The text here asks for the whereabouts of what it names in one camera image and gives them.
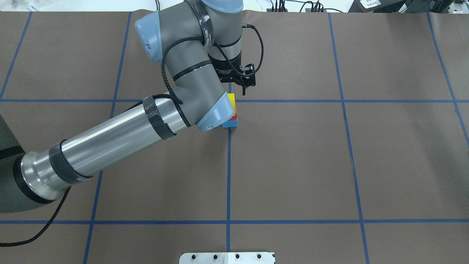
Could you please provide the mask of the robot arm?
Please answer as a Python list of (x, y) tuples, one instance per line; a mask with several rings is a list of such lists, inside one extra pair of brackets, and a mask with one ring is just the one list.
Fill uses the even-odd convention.
[(242, 0), (185, 0), (134, 24), (152, 62), (159, 62), (167, 92), (40, 153), (25, 152), (1, 119), (1, 212), (54, 202), (74, 184), (195, 125), (208, 131), (234, 114), (222, 86), (240, 69)]

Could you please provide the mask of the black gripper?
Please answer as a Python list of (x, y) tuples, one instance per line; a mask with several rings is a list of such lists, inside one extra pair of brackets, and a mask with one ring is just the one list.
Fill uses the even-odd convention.
[(235, 73), (232, 67), (229, 65), (229, 62), (226, 59), (217, 59), (214, 58), (210, 53), (208, 53), (208, 57), (213, 65), (214, 70), (218, 76), (218, 80), (221, 83), (235, 83), (242, 87), (242, 95), (246, 95), (246, 91), (256, 85), (256, 76), (255, 76), (255, 65), (250, 63), (241, 67), (241, 57), (242, 52), (229, 61), (231, 65), (241, 72), (241, 74)]

